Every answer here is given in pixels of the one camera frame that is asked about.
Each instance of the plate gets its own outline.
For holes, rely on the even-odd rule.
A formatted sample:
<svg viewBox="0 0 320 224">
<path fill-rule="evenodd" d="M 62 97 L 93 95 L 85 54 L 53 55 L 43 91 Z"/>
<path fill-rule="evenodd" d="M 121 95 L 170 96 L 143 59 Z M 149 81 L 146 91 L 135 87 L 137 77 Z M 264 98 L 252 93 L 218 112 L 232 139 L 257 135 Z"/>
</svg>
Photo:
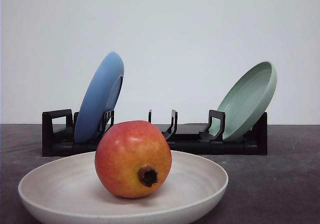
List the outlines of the plate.
<svg viewBox="0 0 320 224">
<path fill-rule="evenodd" d="M 164 184 L 140 199 L 113 196 L 94 167 L 95 152 L 62 158 L 28 173 L 18 192 L 26 209 L 44 224 L 189 224 L 223 197 L 228 175 L 218 164 L 172 151 Z"/>
<path fill-rule="evenodd" d="M 75 124 L 74 142 L 87 142 L 100 132 L 102 114 L 115 108 L 123 78 L 124 64 L 120 56 L 109 53 L 96 70 L 83 98 Z"/>
<path fill-rule="evenodd" d="M 225 112 L 224 141 L 239 141 L 262 116 L 276 90 L 275 70 L 269 62 L 257 64 L 225 96 L 217 109 Z M 219 128 L 220 123 L 214 120 L 209 132 L 215 135 Z"/>
</svg>

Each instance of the black dish rack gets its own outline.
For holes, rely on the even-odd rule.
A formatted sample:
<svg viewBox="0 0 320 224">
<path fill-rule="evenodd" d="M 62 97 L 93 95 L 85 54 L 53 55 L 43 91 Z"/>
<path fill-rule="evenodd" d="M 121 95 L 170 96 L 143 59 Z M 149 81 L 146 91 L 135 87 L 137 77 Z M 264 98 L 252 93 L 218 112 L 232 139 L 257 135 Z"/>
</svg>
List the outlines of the black dish rack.
<svg viewBox="0 0 320 224">
<path fill-rule="evenodd" d="M 54 131 L 52 120 L 65 117 L 65 128 Z M 74 142 L 74 130 L 78 117 L 78 112 L 72 115 L 71 109 L 50 111 L 42 113 L 42 156 L 70 156 L 79 153 L 95 151 L 100 139 L 114 124 L 115 111 L 104 112 L 101 116 L 100 132 L 96 137 L 86 143 Z M 152 111 L 149 111 L 148 121 L 151 123 Z M 220 120 L 220 129 L 214 136 L 209 133 L 212 119 Z M 225 131 L 226 114 L 215 110 L 209 110 L 208 124 L 204 130 L 197 133 L 177 133 L 178 112 L 172 110 L 171 123 L 169 128 L 162 132 L 167 140 L 170 149 L 193 154 L 209 155 L 267 155 L 267 113 L 264 112 L 260 119 L 247 131 L 239 142 L 224 142 L 223 133 Z"/>
</svg>

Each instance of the dark gray tabletop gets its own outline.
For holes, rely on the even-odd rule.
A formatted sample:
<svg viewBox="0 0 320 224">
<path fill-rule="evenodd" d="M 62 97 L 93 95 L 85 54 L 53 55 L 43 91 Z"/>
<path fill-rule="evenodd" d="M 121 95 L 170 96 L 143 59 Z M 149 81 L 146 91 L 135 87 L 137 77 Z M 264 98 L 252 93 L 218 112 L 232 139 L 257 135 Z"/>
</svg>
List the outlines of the dark gray tabletop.
<svg viewBox="0 0 320 224">
<path fill-rule="evenodd" d="M 178 132 L 204 126 L 179 125 Z M 2 124 L 0 148 L 0 223 L 39 224 L 23 207 L 18 184 L 59 157 L 41 157 L 41 125 Z M 269 125 L 267 156 L 203 156 L 227 171 L 229 184 L 218 205 L 194 224 L 320 223 L 320 125 Z"/>
</svg>

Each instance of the green plate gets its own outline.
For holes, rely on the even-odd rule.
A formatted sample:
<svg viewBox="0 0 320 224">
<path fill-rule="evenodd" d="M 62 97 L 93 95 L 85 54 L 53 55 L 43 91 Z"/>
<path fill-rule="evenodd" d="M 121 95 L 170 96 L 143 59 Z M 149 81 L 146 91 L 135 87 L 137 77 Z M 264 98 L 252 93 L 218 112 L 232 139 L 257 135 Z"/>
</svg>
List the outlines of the green plate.
<svg viewBox="0 0 320 224">
<path fill-rule="evenodd" d="M 259 120 L 275 93 L 275 70 L 269 62 L 257 64 L 225 96 L 217 109 L 225 112 L 224 141 L 240 141 L 242 135 Z M 214 119 L 209 132 L 215 135 L 219 128 L 219 120 Z"/>
</svg>

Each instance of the white bowl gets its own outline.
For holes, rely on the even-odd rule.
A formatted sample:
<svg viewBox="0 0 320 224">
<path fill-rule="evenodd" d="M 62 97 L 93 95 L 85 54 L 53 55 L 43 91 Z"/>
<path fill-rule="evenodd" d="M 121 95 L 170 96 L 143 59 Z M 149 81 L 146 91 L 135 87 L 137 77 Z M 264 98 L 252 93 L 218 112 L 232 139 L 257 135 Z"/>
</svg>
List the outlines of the white bowl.
<svg viewBox="0 0 320 224">
<path fill-rule="evenodd" d="M 229 178 L 221 166 L 206 158 L 171 153 L 165 183 L 145 198 L 110 194 L 97 177 L 95 152 L 34 169 L 22 178 L 18 192 L 26 209 L 44 224 L 189 224 L 216 206 Z"/>
</svg>

